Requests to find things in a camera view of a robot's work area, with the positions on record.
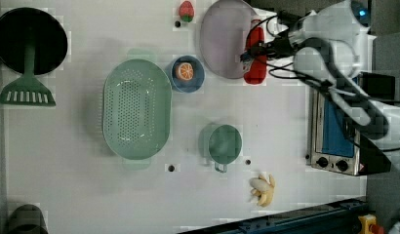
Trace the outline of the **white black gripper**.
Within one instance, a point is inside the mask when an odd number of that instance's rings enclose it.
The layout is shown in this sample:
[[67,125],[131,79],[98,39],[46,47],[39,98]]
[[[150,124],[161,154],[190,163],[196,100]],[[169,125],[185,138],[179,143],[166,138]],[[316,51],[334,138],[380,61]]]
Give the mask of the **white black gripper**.
[[272,59],[282,59],[293,56],[298,50],[299,43],[302,42],[298,34],[302,30],[303,22],[307,17],[308,14],[301,17],[286,11],[279,12],[277,14],[277,22],[287,26],[287,29],[276,34],[274,40],[269,43],[269,47],[246,47],[244,53],[240,56],[240,60],[259,59],[267,62],[269,57]]

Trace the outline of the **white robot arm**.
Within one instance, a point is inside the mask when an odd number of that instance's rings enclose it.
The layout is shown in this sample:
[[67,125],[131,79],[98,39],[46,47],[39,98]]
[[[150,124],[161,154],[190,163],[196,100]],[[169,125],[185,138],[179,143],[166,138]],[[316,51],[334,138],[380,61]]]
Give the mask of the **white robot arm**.
[[362,70],[370,22],[361,2],[342,0],[293,20],[269,41],[248,35],[251,46],[241,60],[267,65],[292,58],[294,77],[327,99],[400,173],[400,100],[371,97],[353,81]]

